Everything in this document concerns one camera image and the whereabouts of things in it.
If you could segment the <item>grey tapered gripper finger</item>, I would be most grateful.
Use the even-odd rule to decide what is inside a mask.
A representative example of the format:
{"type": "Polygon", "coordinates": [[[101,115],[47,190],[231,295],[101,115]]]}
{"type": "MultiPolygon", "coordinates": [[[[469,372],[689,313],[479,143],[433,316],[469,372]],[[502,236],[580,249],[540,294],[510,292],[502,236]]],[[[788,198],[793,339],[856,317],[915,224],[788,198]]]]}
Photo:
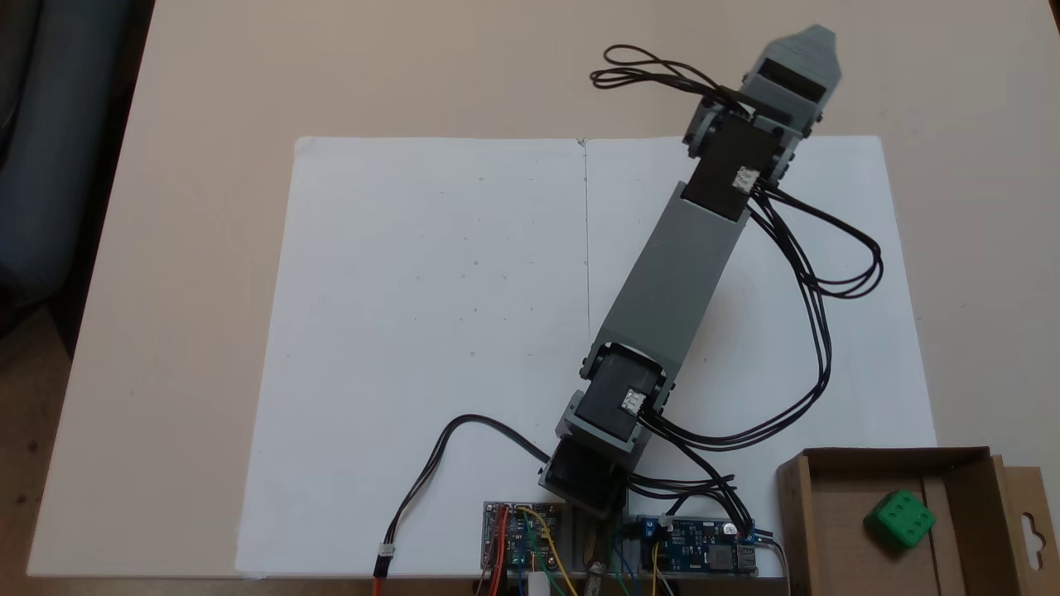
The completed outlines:
{"type": "Polygon", "coordinates": [[[766,46],[768,60],[776,63],[836,63],[836,33],[812,24],[766,46]]]}

